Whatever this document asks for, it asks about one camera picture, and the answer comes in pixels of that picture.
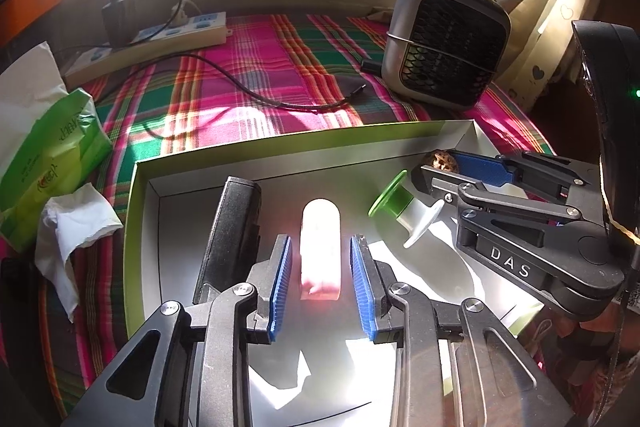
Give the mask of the right hand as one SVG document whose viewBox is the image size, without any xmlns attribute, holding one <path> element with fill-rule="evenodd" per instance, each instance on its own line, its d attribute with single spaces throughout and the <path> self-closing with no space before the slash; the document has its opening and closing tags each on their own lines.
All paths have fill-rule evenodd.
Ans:
<svg viewBox="0 0 640 427">
<path fill-rule="evenodd" d="M 620 349 L 615 348 L 615 334 L 623 308 L 610 303 L 603 313 L 587 322 L 553 312 L 552 325 L 558 335 L 558 357 L 549 375 L 562 387 L 580 387 L 590 381 L 606 380 L 608 365 L 617 355 L 614 386 L 625 387 L 639 365 L 639 314 L 624 312 Z"/>
</svg>

